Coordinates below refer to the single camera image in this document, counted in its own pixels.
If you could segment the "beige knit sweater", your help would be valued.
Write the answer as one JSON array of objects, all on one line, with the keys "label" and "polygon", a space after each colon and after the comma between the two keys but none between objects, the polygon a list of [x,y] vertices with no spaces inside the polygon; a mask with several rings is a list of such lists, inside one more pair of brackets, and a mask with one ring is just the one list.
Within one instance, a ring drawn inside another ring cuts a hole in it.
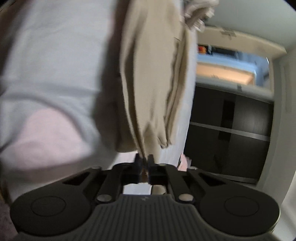
[{"label": "beige knit sweater", "polygon": [[174,143],[187,84],[190,29],[180,1],[130,1],[119,53],[119,152],[159,161]]}]

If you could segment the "dark wardrobe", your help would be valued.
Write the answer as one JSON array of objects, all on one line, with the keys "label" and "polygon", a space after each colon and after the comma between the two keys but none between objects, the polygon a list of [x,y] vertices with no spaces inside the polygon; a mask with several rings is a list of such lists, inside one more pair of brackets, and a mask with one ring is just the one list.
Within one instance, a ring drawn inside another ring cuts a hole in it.
[{"label": "dark wardrobe", "polygon": [[197,85],[184,154],[192,166],[256,184],[273,126],[272,100]]}]

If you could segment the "polka dot bed sheet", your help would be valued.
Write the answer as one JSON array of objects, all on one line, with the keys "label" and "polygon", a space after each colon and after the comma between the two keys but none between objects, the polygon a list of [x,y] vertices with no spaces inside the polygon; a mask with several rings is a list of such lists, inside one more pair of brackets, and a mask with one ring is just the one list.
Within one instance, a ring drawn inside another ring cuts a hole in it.
[{"label": "polka dot bed sheet", "polygon": [[1,11],[1,191],[100,166],[115,150],[117,60],[128,1],[10,1]]}]

